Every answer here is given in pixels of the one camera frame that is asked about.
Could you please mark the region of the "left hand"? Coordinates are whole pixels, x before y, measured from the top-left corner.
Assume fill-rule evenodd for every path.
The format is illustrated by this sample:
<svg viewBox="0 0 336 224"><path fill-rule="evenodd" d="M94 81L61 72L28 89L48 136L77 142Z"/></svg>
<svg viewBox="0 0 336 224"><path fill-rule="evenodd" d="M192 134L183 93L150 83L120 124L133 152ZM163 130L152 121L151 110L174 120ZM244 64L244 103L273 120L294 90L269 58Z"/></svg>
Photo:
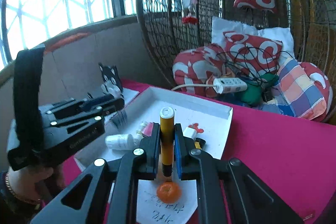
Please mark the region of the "left hand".
<svg viewBox="0 0 336 224"><path fill-rule="evenodd" d="M45 167L43 165L27 166L20 170L8 168L6 186L10 192L22 201L36 203L42 200L42 190L38 187L39 182L52 177L52 185L57 190L63 190L64 182L63 164L56 167Z"/></svg>

